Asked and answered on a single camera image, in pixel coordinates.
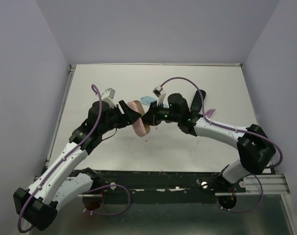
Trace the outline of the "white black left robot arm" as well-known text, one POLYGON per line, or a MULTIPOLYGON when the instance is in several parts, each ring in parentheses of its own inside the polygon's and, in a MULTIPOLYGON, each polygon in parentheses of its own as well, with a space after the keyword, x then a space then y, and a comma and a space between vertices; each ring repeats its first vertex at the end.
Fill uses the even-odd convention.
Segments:
POLYGON ((87 191, 96 193, 100 181, 89 170, 81 173, 73 182, 67 177, 103 141, 105 133, 112 129, 134 125, 145 131, 140 120, 144 109, 140 101, 123 100, 118 106, 111 107, 105 101, 96 101, 89 109, 88 117, 73 131, 69 142, 53 164, 27 189, 18 188, 14 195, 14 204, 18 218, 18 230, 22 229, 22 220, 32 227, 43 231, 56 218, 59 210, 75 196, 87 191))

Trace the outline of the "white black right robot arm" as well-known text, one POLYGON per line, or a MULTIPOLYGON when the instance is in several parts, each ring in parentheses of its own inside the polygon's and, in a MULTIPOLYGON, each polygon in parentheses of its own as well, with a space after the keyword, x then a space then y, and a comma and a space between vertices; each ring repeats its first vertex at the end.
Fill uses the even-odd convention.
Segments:
POLYGON ((236 127, 223 124, 213 125, 200 113, 201 97, 196 94, 191 106, 179 93, 168 97, 168 107, 156 101, 150 104, 142 117, 144 124, 157 126, 162 121, 177 123, 179 129, 193 136, 207 137, 225 143, 238 150, 239 159, 227 165, 217 178, 217 187, 223 192, 229 191, 240 179, 250 174, 260 174, 266 169, 276 150, 262 128, 252 124, 244 132, 236 127))

